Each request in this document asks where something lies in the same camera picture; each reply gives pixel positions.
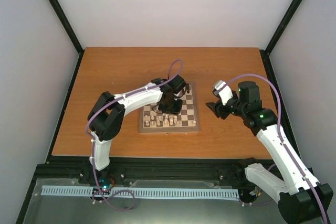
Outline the wooden folding chess board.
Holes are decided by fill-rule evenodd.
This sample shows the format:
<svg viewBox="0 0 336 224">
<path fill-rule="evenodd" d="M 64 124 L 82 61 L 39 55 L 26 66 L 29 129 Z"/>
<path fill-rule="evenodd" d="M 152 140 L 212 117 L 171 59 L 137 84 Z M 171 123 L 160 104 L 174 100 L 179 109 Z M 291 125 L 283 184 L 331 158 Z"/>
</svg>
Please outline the wooden folding chess board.
<svg viewBox="0 0 336 224">
<path fill-rule="evenodd" d="M 179 114 L 163 113 L 156 103 L 140 109 L 139 132 L 141 133 L 186 133 L 198 132 L 198 111 L 195 82 L 189 82 L 189 91 L 180 98 L 182 108 Z"/>
</svg>

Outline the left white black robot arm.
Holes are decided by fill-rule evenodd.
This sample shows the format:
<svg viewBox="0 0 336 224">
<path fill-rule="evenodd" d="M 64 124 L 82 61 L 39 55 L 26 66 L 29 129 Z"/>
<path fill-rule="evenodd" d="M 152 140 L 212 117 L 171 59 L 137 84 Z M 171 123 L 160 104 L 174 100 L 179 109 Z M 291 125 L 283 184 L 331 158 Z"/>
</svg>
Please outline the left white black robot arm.
<svg viewBox="0 0 336 224">
<path fill-rule="evenodd" d="M 177 74 L 171 79 L 153 79 L 143 87 L 126 93 L 102 93 L 91 109 L 85 126 L 85 132 L 92 142 L 89 158 L 93 167 L 91 178 L 100 184 L 108 180 L 111 143 L 119 134 L 126 115 L 151 103 L 158 104 L 163 112 L 178 114 L 182 108 L 178 95 L 187 87 L 187 82 Z"/>
</svg>

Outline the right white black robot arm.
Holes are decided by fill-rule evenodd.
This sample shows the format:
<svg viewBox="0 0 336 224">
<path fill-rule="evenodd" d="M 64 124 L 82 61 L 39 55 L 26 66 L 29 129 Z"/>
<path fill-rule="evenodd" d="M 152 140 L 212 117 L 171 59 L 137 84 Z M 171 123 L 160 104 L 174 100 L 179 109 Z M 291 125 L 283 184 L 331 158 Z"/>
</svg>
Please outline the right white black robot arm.
<svg viewBox="0 0 336 224">
<path fill-rule="evenodd" d="M 326 210 L 333 190 L 328 184 L 321 184 L 302 162 L 274 111 L 263 108 L 259 86 L 253 81 L 243 81 L 238 84 L 238 90 L 233 91 L 219 80 L 213 86 L 213 94 L 218 101 L 208 102 L 207 107 L 223 120 L 229 115 L 240 117 L 266 148 L 281 174 L 277 177 L 250 159 L 243 166 L 246 180 L 273 199 L 286 223 L 303 223 L 316 218 L 327 223 Z"/>
</svg>

